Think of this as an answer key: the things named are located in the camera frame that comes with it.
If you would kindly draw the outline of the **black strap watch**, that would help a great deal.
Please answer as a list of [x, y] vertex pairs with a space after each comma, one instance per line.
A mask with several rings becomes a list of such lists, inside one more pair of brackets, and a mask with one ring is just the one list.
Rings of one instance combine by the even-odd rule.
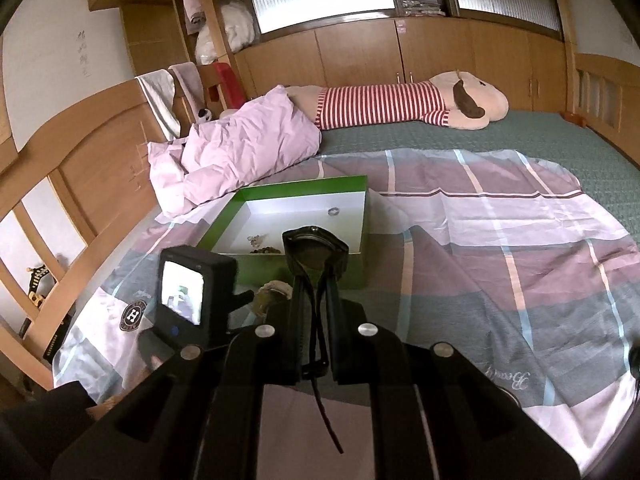
[[293, 277], [290, 312], [310, 313], [307, 362], [300, 366], [300, 378], [311, 385], [314, 400], [326, 431], [337, 452], [344, 448], [323, 405], [318, 380], [328, 373], [338, 379], [343, 367], [338, 359], [344, 352], [346, 318], [338, 292], [338, 281], [346, 271], [348, 246], [320, 226], [302, 226], [282, 234], [282, 243]]

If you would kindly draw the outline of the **small gold clasp brooch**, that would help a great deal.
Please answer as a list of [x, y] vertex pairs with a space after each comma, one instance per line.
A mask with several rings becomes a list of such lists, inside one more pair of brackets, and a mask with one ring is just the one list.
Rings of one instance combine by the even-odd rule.
[[265, 235], [253, 235], [247, 237], [247, 240], [250, 242], [250, 246], [254, 248], [259, 248], [260, 246], [262, 246], [264, 239]]

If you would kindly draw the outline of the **green jewelry box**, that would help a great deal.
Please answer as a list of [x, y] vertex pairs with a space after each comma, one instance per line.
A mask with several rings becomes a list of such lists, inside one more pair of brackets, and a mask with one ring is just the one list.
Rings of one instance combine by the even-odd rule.
[[[258, 287], [272, 280], [288, 281], [282, 234], [302, 226], [320, 226], [348, 248], [347, 289], [366, 284], [364, 262], [368, 239], [368, 178], [332, 177], [242, 188], [213, 221], [198, 248], [229, 256], [238, 263], [236, 281]], [[259, 248], [247, 237], [265, 235]]]

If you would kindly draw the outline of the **plaid bed sheet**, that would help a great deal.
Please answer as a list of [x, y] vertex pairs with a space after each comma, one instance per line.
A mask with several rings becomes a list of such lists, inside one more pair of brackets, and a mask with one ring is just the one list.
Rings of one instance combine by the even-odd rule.
[[[639, 343], [639, 249], [620, 222], [564, 167], [511, 150], [321, 156], [255, 186], [347, 176], [368, 178], [367, 281], [338, 283], [341, 296], [406, 344], [451, 344], [584, 476], [614, 477]], [[134, 388], [160, 253], [198, 247], [236, 192], [140, 235], [70, 326], [56, 386], [79, 382], [96, 402]]]

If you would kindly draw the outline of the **pink crumpled duvet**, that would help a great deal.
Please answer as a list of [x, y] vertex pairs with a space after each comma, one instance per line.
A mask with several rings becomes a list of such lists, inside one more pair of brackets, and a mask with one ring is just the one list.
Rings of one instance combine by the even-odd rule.
[[318, 153], [321, 132], [282, 86], [233, 114], [191, 126], [184, 139], [148, 144], [162, 213], [175, 218]]

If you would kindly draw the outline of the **wooden bed headboard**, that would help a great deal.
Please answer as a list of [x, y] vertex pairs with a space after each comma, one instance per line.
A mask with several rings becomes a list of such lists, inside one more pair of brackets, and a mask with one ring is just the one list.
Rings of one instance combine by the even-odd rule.
[[[55, 284], [34, 304], [9, 268], [1, 284], [29, 319], [24, 336], [1, 327], [1, 352], [41, 388], [53, 386], [44, 352], [64, 316], [129, 232], [155, 207], [146, 146], [163, 141], [139, 81], [89, 96], [48, 120], [1, 177], [1, 212], [15, 214]], [[63, 268], [23, 203], [48, 180], [85, 248]]]

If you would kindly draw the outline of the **black round puck device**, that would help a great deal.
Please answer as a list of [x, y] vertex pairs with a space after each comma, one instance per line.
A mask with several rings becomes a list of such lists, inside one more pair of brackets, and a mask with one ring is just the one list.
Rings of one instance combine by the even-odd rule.
[[632, 377], [635, 380], [640, 380], [640, 348], [634, 347], [629, 351], [628, 356], [629, 368]]

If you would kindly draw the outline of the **striped plush dog toy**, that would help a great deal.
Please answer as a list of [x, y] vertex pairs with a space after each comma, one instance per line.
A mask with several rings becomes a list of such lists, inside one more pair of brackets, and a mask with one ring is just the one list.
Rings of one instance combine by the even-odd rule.
[[288, 97], [321, 130], [425, 122], [475, 131], [506, 118], [508, 98], [469, 72], [446, 72], [408, 84], [297, 86]]

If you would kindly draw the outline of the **hanging clothes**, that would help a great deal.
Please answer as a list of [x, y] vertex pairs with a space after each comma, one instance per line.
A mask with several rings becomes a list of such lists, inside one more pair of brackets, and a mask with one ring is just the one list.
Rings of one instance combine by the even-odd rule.
[[136, 79], [164, 141], [176, 140], [192, 124], [211, 122], [246, 102], [242, 84], [228, 63], [185, 62]]

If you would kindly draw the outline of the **green mattress cover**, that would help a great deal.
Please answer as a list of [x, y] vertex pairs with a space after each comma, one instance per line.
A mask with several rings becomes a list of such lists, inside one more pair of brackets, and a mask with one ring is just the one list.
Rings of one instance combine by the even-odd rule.
[[570, 170], [584, 191], [639, 238], [639, 169], [589, 128], [554, 113], [511, 110], [500, 122], [477, 131], [400, 122], [329, 130], [320, 153], [336, 155], [395, 148], [465, 150], [475, 153], [515, 150], [529, 158], [556, 162]]

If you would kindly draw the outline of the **white stuffed bags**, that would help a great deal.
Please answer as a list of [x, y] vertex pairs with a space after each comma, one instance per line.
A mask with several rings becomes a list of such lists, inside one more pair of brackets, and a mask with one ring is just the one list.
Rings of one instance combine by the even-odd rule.
[[[252, 14], [241, 0], [229, 0], [221, 7], [224, 32], [232, 53], [254, 44], [256, 30]], [[198, 32], [195, 43], [195, 59], [198, 65], [208, 65], [217, 61], [212, 35], [207, 25]]]

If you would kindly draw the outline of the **wooden bed footboard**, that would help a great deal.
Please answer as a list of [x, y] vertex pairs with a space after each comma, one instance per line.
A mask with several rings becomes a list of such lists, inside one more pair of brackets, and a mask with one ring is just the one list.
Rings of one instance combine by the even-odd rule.
[[639, 67], [600, 54], [576, 53], [570, 110], [639, 166]]

